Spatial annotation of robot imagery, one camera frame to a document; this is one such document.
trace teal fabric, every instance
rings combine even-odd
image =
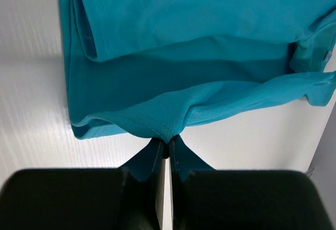
[[[168,142],[185,126],[307,97],[335,72],[336,0],[59,0],[77,138]]]

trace garment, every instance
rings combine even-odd
[[[205,124],[307,97],[335,72],[336,0],[59,0],[77,138],[168,142]]]

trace cloth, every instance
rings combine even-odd
[[[186,126],[306,97],[335,72],[336,0],[59,0],[77,138],[168,142]]]

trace teal shirt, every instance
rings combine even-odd
[[[336,0],[59,0],[77,138],[168,142],[186,126],[306,97],[326,105]]]

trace folded shirt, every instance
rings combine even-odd
[[[307,97],[326,105],[336,0],[59,0],[77,138],[168,142],[185,126]]]

